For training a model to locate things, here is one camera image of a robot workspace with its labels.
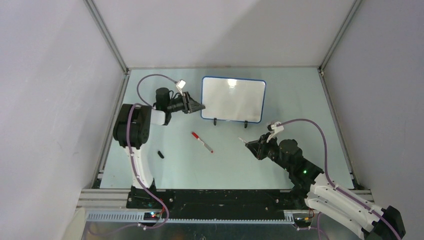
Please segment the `blue framed whiteboard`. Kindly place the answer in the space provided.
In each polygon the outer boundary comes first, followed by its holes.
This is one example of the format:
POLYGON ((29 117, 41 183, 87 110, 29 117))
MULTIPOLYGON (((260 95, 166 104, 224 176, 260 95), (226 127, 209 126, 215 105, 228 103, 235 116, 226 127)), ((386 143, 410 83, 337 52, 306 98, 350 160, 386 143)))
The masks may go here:
POLYGON ((262 121, 267 83, 260 79, 204 76, 200 116, 205 120, 258 124, 262 121))

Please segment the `black marker cap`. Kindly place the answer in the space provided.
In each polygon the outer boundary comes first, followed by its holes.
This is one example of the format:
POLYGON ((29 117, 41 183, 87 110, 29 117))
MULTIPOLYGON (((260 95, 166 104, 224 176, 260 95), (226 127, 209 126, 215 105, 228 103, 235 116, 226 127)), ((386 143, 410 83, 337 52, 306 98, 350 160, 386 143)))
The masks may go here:
POLYGON ((164 159, 164 158, 165 158, 165 156, 162 154, 162 152, 161 152, 161 151, 158 151, 158 152, 157 152, 157 154, 159 155, 159 157, 160 157, 161 159, 164 159))

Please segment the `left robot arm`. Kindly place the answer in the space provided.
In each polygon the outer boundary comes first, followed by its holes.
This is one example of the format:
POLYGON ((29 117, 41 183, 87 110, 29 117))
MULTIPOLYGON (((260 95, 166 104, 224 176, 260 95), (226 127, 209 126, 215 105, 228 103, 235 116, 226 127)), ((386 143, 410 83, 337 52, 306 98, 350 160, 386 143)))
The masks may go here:
POLYGON ((149 189, 154 183, 149 161, 143 156, 143 145, 149 139, 151 125, 167 126, 172 113, 192 114, 206 108, 187 91, 171 96, 171 90, 166 87, 156 90, 155 100, 153 106, 123 104, 112 131, 114 140, 124 148, 130 160, 132 185, 137 189, 149 189))

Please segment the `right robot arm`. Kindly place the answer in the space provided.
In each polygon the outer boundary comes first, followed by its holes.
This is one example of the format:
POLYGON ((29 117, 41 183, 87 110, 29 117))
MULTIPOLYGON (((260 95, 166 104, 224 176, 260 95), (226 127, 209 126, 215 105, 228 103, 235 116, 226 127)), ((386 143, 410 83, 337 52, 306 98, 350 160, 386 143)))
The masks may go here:
POLYGON ((401 240, 406 235, 401 213, 393 206, 383 208, 346 189, 303 156, 294 139, 277 142, 263 134, 258 140, 245 142, 258 160, 269 158, 288 172, 293 183, 291 204, 332 218, 361 240, 401 240))

